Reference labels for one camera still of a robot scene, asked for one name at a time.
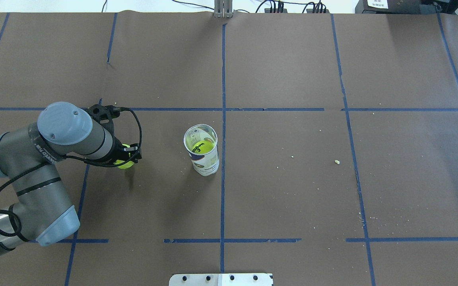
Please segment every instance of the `white metal plate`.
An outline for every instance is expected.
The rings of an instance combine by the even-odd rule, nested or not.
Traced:
[[[273,275],[271,273],[175,274],[169,279],[169,286],[273,286]]]

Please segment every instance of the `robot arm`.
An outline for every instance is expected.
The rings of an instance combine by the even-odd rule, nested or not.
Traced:
[[[129,167],[140,159],[140,143],[127,147],[114,136],[112,119],[124,110],[57,102],[36,123],[0,136],[0,177],[19,178],[12,182],[19,202],[0,211],[0,255],[29,240],[47,246],[78,230],[77,213],[54,166],[73,158],[66,154],[75,152],[97,166]]]

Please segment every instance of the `metal bracket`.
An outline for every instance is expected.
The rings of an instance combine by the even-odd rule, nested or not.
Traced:
[[[215,0],[215,18],[233,18],[233,0]]]
[[[271,273],[175,274],[169,286],[273,286]]]

